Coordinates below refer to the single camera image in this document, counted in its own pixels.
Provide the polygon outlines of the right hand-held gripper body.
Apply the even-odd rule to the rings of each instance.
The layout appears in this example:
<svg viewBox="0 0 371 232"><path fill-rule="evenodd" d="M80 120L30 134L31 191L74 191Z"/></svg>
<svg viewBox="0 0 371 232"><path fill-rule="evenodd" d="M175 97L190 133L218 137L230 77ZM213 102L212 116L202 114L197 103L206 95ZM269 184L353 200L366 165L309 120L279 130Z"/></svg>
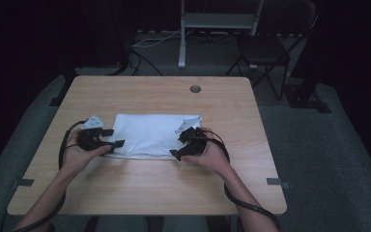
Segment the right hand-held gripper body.
<svg viewBox="0 0 371 232"><path fill-rule="evenodd" d="M207 136L200 129L200 122L200 117L184 119L182 124L175 130L175 133L180 136L183 131L187 130L188 128L192 128L192 134L188 142L185 144L181 142L184 146L189 147L189 154L187 156L201 154L205 150L207 144Z"/></svg>

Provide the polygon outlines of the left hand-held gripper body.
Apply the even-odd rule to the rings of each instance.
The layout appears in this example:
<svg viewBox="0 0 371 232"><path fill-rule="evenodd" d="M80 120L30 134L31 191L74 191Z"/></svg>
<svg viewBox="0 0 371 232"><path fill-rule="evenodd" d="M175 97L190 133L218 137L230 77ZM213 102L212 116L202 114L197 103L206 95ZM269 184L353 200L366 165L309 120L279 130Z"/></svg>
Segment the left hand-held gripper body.
<svg viewBox="0 0 371 232"><path fill-rule="evenodd" d="M99 147L106 146L107 142L100 138L104 133L104 122L96 115L87 119L77 137L77 145L84 151L94 151Z"/></svg>

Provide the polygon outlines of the white printed tank top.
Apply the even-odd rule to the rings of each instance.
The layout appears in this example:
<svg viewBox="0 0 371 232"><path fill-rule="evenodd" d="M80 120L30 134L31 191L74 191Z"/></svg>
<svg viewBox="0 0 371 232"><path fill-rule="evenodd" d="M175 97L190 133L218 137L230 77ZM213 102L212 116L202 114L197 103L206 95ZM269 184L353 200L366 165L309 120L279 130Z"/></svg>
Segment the white printed tank top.
<svg viewBox="0 0 371 232"><path fill-rule="evenodd" d="M124 140L107 157L130 160L174 160L171 150L180 150L184 144L180 134L201 125L200 115L180 114L118 114L113 134L108 141Z"/></svg>

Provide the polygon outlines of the person's right hand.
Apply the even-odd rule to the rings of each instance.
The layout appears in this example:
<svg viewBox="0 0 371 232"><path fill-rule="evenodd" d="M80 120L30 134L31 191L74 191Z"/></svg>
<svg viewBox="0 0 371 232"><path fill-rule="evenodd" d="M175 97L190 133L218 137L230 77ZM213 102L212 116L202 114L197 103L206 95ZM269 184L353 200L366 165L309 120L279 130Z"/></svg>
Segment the person's right hand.
<svg viewBox="0 0 371 232"><path fill-rule="evenodd" d="M202 128L202 131L208 138L204 152L195 156L183 156L181 161L198 164L220 177L227 176L232 167L222 149L214 142L213 131L209 128Z"/></svg>

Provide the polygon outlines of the person's left hand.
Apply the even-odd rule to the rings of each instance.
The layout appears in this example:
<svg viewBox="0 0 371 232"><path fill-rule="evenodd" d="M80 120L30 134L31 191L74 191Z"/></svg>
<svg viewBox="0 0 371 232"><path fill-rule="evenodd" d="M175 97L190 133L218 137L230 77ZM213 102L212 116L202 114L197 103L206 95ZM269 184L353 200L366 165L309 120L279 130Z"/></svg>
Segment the person's left hand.
<svg viewBox="0 0 371 232"><path fill-rule="evenodd" d="M77 139L80 133L81 129L73 130L67 142L64 152L63 165L61 168L61 172L64 175L75 177L79 172L86 168L91 160L102 156L111 150L110 145L98 147L93 151L82 150L77 145Z"/></svg>

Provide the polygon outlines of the person's right leg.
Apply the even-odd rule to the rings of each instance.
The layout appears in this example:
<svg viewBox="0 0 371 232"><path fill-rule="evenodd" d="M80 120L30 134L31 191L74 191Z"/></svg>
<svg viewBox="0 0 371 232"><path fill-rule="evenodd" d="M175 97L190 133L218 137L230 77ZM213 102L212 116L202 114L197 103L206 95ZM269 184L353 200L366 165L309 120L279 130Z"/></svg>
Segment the person's right leg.
<svg viewBox="0 0 371 232"><path fill-rule="evenodd" d="M170 216L163 220L162 232L209 232L205 217Z"/></svg>

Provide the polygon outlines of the long power strip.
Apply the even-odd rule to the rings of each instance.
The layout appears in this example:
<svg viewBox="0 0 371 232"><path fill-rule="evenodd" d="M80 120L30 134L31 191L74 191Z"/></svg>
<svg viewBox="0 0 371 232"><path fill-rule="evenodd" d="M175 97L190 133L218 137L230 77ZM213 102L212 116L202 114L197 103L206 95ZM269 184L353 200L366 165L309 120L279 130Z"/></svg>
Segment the long power strip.
<svg viewBox="0 0 371 232"><path fill-rule="evenodd" d="M205 33L204 30L197 30L197 29L190 29L185 30L185 36L191 36L193 34L199 35L200 33ZM219 31L214 32L215 35L239 35L242 31ZM180 29L178 30L138 30L137 31L138 36L144 37L144 38L179 38L182 35L182 32Z"/></svg>

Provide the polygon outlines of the black folding chair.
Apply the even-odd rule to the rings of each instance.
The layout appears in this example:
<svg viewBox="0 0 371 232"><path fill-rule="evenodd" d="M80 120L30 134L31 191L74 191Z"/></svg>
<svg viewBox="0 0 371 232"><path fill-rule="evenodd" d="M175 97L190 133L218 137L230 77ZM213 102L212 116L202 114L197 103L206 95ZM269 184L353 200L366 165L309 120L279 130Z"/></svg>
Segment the black folding chair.
<svg viewBox="0 0 371 232"><path fill-rule="evenodd" d="M240 61L264 67L265 72L251 86L255 87L265 78L276 98L281 100L291 62L290 52L310 34L316 18L317 9L312 0L282 0L272 6L266 17L260 19L258 32L237 38L240 56L226 73L237 68L239 74L243 74ZM270 78L270 72L275 67L284 68L279 89L275 88Z"/></svg>

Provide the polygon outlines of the grey metal stand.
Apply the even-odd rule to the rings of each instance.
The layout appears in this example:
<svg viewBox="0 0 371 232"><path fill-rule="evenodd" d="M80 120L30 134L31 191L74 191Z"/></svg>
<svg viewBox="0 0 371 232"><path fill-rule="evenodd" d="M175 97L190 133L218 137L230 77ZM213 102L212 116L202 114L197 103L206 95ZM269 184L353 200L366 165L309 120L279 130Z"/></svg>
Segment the grey metal stand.
<svg viewBox="0 0 371 232"><path fill-rule="evenodd" d="M186 0L181 0L178 68L186 67L186 29L249 29L254 35L257 31L261 11L265 0L257 0L258 5L252 14L221 14L221 13L187 13Z"/></svg>

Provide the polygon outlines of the black stand base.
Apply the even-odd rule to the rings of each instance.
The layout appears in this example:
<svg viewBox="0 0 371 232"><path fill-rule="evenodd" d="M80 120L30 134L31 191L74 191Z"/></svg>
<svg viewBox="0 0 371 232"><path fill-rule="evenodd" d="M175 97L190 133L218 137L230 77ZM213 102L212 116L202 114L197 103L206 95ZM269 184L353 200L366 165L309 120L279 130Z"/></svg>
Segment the black stand base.
<svg viewBox="0 0 371 232"><path fill-rule="evenodd" d="M303 81L302 84L287 84L284 93L291 108L316 109L319 113L330 113L328 105L316 92L316 82Z"/></svg>

